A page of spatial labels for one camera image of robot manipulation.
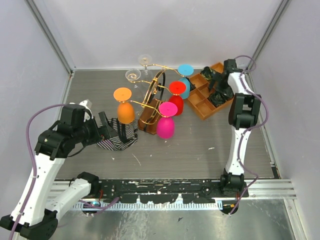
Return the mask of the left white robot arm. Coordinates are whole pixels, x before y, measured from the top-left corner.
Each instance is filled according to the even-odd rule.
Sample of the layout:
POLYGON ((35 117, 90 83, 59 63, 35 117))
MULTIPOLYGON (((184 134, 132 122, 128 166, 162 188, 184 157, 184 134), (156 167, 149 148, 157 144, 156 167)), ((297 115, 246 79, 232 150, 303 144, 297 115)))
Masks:
POLYGON ((88 104, 88 101, 61 104, 60 118, 39 135, 34 149, 30 144, 32 122, 28 121, 25 135, 32 170, 18 204, 11 214, 0 219, 1 228, 10 231, 10 240, 14 236, 27 240, 50 239, 59 220, 76 202, 99 195, 99 177, 82 172, 63 193, 48 202, 55 178, 77 144, 85 148, 117 136, 105 112, 99 112, 102 125, 97 125, 88 104))

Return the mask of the wooden compartment tray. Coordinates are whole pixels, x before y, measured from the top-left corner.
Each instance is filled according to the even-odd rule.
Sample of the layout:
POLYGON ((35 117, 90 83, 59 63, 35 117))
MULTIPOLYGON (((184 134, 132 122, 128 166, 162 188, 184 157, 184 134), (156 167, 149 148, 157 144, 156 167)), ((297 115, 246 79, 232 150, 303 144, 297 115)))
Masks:
MULTIPOLYGON (((221 62, 218 62, 209 67, 215 70, 216 73, 222 74, 224 72, 224 65, 221 62)), ((211 117, 213 114, 230 105, 233 101, 234 94, 231 88, 229 87, 229 100, 221 106, 215 107, 208 100, 208 97, 212 93, 216 92, 216 90, 214 88, 211 88, 211 81, 207 81, 201 76, 201 71, 189 77, 189 80, 192 83, 193 88, 189 94, 189 97, 186 99, 186 103, 198 115, 198 117, 201 120, 205 120, 211 117)))

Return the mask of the red wine glass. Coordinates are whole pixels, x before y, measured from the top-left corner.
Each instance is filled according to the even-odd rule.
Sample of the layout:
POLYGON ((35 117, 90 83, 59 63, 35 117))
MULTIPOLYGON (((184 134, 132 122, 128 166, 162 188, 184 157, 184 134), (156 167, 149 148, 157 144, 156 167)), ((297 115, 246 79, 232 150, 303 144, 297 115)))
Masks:
POLYGON ((169 102, 173 103, 177 107, 177 113, 175 116, 179 116, 183 113, 184 110, 184 100, 181 97, 181 94, 187 89, 186 85, 181 81, 173 81, 169 85, 169 91, 172 93, 172 96, 169 98, 169 102))

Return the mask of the blue wine glass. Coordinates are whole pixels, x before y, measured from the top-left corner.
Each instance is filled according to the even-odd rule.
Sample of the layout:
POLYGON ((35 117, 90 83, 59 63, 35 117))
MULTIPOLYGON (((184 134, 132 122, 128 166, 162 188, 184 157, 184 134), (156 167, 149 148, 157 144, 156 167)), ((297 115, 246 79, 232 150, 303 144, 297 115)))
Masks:
POLYGON ((179 81, 184 83, 186 87, 185 91, 180 95, 182 99, 185 100, 190 96, 190 92, 193 89, 189 76, 194 73, 194 68, 190 64, 182 64, 177 68, 177 71, 182 75, 182 78, 179 81))

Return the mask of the pink wine glass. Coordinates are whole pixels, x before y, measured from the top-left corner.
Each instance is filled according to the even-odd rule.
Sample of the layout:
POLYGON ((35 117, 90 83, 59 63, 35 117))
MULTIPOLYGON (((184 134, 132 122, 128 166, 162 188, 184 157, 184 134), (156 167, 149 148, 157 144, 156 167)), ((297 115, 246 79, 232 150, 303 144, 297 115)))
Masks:
POLYGON ((177 106, 172 102, 163 102, 158 108, 161 118, 156 126, 156 133, 160 138, 169 139, 175 134, 173 116, 178 112, 177 106))

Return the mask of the striped black white cloth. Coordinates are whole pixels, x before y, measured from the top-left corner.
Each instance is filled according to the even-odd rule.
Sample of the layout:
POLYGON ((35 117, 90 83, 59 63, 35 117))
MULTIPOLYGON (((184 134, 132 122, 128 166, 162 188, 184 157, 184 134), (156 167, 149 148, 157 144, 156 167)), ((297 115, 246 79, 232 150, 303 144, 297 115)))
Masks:
POLYGON ((138 119, 124 124, 120 123, 117 118, 112 118, 109 123, 117 132, 117 136, 104 139, 96 146, 109 151, 123 151, 138 141, 138 119))

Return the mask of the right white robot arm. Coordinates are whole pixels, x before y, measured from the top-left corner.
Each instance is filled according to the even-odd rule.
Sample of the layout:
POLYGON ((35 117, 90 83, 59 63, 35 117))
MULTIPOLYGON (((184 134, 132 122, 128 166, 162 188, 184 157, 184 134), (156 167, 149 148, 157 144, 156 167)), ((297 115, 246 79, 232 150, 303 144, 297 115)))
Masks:
POLYGON ((220 86, 233 93, 228 115, 231 126, 229 157, 220 176, 219 191, 225 197, 237 196, 245 187, 244 161, 251 130, 257 125, 261 96, 249 87, 245 71, 237 66, 236 59, 223 62, 220 86))

